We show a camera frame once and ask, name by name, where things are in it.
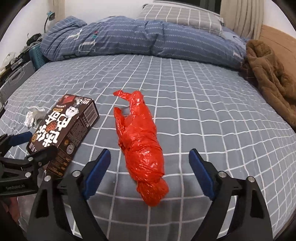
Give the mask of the red plastic bag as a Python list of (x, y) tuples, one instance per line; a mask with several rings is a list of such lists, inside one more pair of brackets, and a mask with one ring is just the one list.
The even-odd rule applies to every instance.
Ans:
[(117, 90), (113, 95), (129, 103), (127, 116), (120, 108), (114, 108), (118, 145), (125, 156), (126, 168), (137, 183), (137, 192), (144, 202), (148, 206), (157, 206), (169, 192), (169, 187), (163, 179), (163, 150), (151, 112), (138, 90), (132, 93)]

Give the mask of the blue striped duvet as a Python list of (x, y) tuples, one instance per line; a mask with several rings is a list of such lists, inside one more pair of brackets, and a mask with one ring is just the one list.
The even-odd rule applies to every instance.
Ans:
[(238, 69), (245, 42), (233, 32), (220, 37), (205, 30), (114, 16), (87, 24), (74, 16), (56, 23), (40, 49), (50, 61), (100, 55), (147, 55), (197, 61)]

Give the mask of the teal suitcase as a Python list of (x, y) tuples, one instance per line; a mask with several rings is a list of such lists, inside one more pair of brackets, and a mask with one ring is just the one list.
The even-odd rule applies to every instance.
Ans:
[(40, 45), (40, 43), (36, 44), (29, 49), (30, 60), (32, 61), (35, 70), (40, 69), (43, 65), (49, 62), (41, 52)]

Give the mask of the brown fleece jacket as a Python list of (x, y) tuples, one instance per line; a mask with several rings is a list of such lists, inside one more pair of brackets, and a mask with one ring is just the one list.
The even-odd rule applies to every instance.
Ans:
[(246, 43), (241, 75), (295, 130), (295, 78), (285, 71), (271, 47), (260, 40)]

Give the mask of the wooden headboard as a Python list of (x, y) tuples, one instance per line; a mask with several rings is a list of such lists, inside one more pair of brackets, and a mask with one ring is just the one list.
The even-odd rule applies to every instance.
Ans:
[(273, 27), (262, 25), (259, 40), (273, 49), (283, 64), (285, 71), (295, 78), (296, 42), (295, 38)]

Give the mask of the blue desk lamp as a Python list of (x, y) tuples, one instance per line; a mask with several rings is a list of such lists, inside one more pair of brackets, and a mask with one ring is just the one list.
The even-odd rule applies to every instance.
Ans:
[(55, 12), (48, 11), (47, 18), (46, 18), (45, 23), (44, 23), (44, 33), (46, 33), (46, 26), (47, 26), (48, 21), (52, 21), (54, 19), (55, 19)]

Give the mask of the grey checked pillow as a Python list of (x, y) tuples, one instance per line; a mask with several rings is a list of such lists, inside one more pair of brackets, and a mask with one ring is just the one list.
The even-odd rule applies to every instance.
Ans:
[(205, 30), (219, 37), (223, 35), (223, 28), (219, 17), (207, 10), (147, 4), (137, 16), (138, 20), (160, 20), (183, 26)]

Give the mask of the grey checked bed sheet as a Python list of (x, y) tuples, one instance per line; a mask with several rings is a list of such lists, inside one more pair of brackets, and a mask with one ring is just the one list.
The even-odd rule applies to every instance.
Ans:
[[(118, 146), (114, 92), (141, 91), (157, 126), (169, 193), (156, 207), (136, 191)], [(295, 132), (238, 72), (185, 60), (140, 55), (50, 62), (26, 80), (6, 105), (1, 133), (23, 133), (28, 108), (50, 110), (64, 94), (95, 101), (99, 120), (68, 171), (82, 169), (107, 148), (111, 163), (89, 206), (109, 240), (190, 240), (211, 204), (189, 165), (197, 149), (230, 176), (253, 176), (265, 198), (273, 234), (295, 210)]]

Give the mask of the beige curtain right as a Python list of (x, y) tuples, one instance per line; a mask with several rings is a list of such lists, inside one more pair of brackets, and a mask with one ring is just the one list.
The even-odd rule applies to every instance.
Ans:
[(240, 37), (258, 40), (264, 16), (262, 0), (222, 0), (220, 17), (224, 26)]

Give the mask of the brown chocolate snack box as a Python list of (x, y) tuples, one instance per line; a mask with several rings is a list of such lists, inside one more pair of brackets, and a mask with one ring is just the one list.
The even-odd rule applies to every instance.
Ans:
[(47, 164), (46, 173), (56, 178), (63, 177), (79, 145), (98, 118), (93, 99), (66, 94), (40, 122), (27, 151), (32, 154), (56, 146), (57, 156)]

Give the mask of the grey suitcase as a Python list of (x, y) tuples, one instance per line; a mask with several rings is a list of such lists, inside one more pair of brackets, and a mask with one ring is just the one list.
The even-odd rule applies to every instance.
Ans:
[(27, 62), (17, 68), (5, 81), (1, 84), (1, 104), (4, 104), (8, 98), (35, 72), (32, 61)]

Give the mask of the white tissue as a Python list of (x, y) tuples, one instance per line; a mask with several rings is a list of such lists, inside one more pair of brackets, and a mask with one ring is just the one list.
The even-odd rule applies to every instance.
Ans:
[(37, 125), (38, 121), (46, 115), (46, 110), (39, 106), (30, 106), (25, 117), (24, 125), (31, 128)]

